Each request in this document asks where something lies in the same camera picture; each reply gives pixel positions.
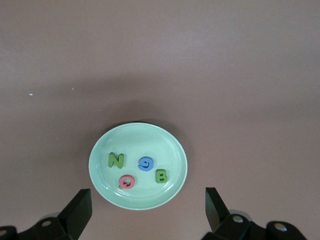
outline metal screw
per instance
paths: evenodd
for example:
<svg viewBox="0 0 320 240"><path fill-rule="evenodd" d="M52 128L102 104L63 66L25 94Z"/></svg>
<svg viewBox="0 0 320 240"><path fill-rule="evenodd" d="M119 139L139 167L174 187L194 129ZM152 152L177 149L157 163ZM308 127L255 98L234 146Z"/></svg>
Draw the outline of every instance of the metal screw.
<svg viewBox="0 0 320 240"><path fill-rule="evenodd" d="M48 220L48 221L44 221L44 222L41 224L41 226L42 226L42 227L47 227L47 226L49 226L50 224L51 224L51 221Z"/></svg>
<svg viewBox="0 0 320 240"><path fill-rule="evenodd" d="M239 223L239 224L244 222L244 220L240 216L233 216L232 219L233 219L233 221L235 221L236 223Z"/></svg>
<svg viewBox="0 0 320 240"><path fill-rule="evenodd" d="M7 230L0 230L0 237L7 234Z"/></svg>
<svg viewBox="0 0 320 240"><path fill-rule="evenodd" d="M275 224L274 224L274 227L275 227L276 229L278 229L279 231L281 231L281 232L286 232L286 231L287 231L286 226L283 225L283 224L280 223L280 222L275 223Z"/></svg>

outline plate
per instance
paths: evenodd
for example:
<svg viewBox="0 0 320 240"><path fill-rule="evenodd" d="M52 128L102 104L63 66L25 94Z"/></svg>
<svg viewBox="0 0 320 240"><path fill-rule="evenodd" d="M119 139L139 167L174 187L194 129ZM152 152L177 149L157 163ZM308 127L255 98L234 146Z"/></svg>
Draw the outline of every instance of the plate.
<svg viewBox="0 0 320 240"><path fill-rule="evenodd" d="M170 201L185 183L186 153L163 128L127 123L105 133L94 145L89 174L109 202L130 210L148 210Z"/></svg>

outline pink letter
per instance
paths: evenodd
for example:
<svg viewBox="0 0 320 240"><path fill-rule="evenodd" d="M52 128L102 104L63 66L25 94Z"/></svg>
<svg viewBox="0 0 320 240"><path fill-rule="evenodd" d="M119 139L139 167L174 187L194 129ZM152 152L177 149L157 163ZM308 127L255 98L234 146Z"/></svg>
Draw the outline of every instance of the pink letter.
<svg viewBox="0 0 320 240"><path fill-rule="evenodd" d="M131 175L123 175L120 178L120 189L132 189L135 186L135 178Z"/></svg>

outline green letter n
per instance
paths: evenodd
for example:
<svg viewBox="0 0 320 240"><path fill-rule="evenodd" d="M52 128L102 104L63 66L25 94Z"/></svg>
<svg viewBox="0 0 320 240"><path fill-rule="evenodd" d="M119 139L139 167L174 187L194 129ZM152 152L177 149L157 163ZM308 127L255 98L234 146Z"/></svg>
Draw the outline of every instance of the green letter n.
<svg viewBox="0 0 320 240"><path fill-rule="evenodd" d="M124 166L124 159L125 155L123 153L119 154L119 156L117 157L113 152L110 152L108 167L112 168L114 165L116 165L119 169L122 169L122 167Z"/></svg>

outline plate rim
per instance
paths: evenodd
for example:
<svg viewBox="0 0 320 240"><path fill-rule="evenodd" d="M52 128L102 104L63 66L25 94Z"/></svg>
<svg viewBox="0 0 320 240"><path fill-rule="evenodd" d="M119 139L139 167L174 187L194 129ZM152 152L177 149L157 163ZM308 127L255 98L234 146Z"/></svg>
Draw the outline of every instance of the plate rim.
<svg viewBox="0 0 320 240"><path fill-rule="evenodd" d="M123 206L121 204L118 204L114 201L111 201L109 199L107 199L107 197L102 194L102 192L99 190L99 188L96 187L96 184L95 182L93 181L93 178L92 178L92 167L91 167L91 159L92 159L92 154L93 152L95 151L98 143L104 138L105 135L109 134L110 132L113 132L113 131L116 131L118 128L123 128L123 127L126 127L128 125L140 125L140 126L150 126L150 127L153 127L153 128L157 128L159 129L160 131L162 132L165 132L166 134L169 134L173 137L173 139L176 141L176 143L178 144L178 146L182 149L182 152L183 152L183 159L184 159L184 162L185 162L185 172L184 172L184 175L183 175L183 180L182 180L182 183L180 184L179 188L175 191L175 193L170 196L166 201L163 201L157 205L154 205L154 206L151 206L151 207L144 207L144 208L139 208L139 207L127 207L127 206ZM185 149L183 148L183 146L181 145L181 143L178 141L178 139L172 134L170 133L169 131L167 131L166 129L158 126L158 125L155 125L155 124L152 124L152 123L147 123L147 122L129 122L129 123L124 123L124 124L120 124L118 126L115 126L111 129L109 129L107 132L105 132L97 141L96 143L94 144L91 152L90 152L90 156L89 156L89 161L88 161L88 171L89 171L89 176L90 176L90 180L94 186L94 188L97 190L97 192L105 199L107 200L108 202L112 203L113 205L117 206L117 207L120 207L120 208L123 208L123 209L127 209L127 210L135 210L135 211L143 211L143 210L150 210L150 209L155 209L155 208L158 208L166 203L168 203L170 200L172 200L179 192L180 190L182 189L182 187L184 186L185 182L186 182L186 179L187 179L187 175L188 175L188 158L187 158L187 155L186 155L186 151Z"/></svg>

